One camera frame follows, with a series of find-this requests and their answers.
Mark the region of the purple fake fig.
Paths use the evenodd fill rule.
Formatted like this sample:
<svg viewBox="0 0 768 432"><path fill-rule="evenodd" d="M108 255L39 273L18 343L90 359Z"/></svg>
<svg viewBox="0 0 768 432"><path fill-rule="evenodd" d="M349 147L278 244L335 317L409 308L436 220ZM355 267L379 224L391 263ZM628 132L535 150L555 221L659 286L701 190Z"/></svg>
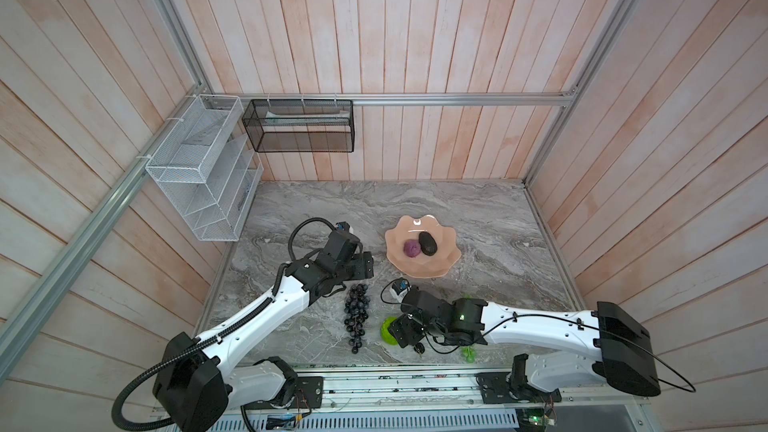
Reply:
<svg viewBox="0 0 768 432"><path fill-rule="evenodd" d="M403 244L403 253L408 258L415 258L422 253L421 243L417 239L408 239Z"/></svg>

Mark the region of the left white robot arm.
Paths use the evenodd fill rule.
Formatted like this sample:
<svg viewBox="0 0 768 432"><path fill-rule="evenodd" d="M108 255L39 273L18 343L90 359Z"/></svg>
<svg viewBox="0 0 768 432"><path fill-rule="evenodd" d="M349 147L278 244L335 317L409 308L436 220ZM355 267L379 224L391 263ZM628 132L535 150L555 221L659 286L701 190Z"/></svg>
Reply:
<svg viewBox="0 0 768 432"><path fill-rule="evenodd" d="M274 285L232 317L196 337L182 332L171 339L161 362L148 371L152 393L168 416L146 429L175 425L182 431L206 431L230 408L293 403L296 374L285 361L270 357L243 373L237 365L318 299L372 278L373 265L360 240L338 225L322 248L281 264Z"/></svg>

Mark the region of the green grape bunch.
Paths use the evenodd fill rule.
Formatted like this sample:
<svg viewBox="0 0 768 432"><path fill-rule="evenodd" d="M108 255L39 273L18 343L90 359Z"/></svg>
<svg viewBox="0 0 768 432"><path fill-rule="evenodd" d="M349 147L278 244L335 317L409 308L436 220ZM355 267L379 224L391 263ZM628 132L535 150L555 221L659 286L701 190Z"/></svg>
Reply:
<svg viewBox="0 0 768 432"><path fill-rule="evenodd" d="M476 350L473 346L462 346L461 355L469 364L473 364L476 361Z"/></svg>

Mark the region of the dark purple grape bunch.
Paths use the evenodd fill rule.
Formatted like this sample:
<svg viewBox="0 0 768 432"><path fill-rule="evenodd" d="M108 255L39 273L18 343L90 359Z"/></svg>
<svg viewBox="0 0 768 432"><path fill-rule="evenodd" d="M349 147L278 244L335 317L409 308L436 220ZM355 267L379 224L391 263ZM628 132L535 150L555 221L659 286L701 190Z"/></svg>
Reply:
<svg viewBox="0 0 768 432"><path fill-rule="evenodd" d="M357 354L363 346L369 305L368 286L363 283L353 285L344 302L344 327L349 335L348 345L353 354Z"/></svg>

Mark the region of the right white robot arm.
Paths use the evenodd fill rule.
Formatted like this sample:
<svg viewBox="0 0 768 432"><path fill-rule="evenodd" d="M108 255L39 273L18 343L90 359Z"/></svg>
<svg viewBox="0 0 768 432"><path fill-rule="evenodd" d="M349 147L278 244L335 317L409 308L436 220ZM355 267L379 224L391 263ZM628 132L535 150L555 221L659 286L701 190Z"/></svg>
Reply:
<svg viewBox="0 0 768 432"><path fill-rule="evenodd" d="M383 299L402 312L388 327L402 348L437 338L443 354L474 345L546 349L544 355L514 358L507 382L517 397L593 384L642 397L661 392L648 330L612 302L575 312L518 309L474 298L447 302L405 280L387 286Z"/></svg>

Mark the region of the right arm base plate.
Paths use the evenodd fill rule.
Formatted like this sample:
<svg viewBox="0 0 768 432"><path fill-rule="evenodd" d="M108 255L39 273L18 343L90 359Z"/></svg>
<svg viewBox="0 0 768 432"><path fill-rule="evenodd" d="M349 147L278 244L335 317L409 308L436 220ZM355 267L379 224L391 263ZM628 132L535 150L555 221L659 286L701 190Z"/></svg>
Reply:
<svg viewBox="0 0 768 432"><path fill-rule="evenodd" d="M485 372L477 374L475 379L484 404L553 405L562 401L562 395L558 389L553 392L542 392L530 386L525 378L522 378L521 383L515 383L512 373Z"/></svg>

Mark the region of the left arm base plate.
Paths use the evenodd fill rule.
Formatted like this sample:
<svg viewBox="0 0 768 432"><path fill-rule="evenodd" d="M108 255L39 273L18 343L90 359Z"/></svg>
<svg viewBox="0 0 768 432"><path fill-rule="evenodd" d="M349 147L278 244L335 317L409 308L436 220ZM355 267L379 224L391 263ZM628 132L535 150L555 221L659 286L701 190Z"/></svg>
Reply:
<svg viewBox="0 0 768 432"><path fill-rule="evenodd" d="M321 376L303 376L280 391L270 401L256 401L243 406L245 410L310 411L322 405L324 378Z"/></svg>

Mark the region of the green fake lime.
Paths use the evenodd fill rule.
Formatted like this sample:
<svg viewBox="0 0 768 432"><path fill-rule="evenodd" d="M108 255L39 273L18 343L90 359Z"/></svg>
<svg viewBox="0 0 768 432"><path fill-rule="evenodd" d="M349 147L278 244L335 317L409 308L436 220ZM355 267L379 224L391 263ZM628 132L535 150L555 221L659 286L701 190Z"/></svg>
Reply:
<svg viewBox="0 0 768 432"><path fill-rule="evenodd" d="M392 325L392 323L397 319L396 316L389 316L387 317L380 326L380 336L382 340L388 344L388 345L397 345L398 341L393 336L393 334L390 332L389 327Z"/></svg>

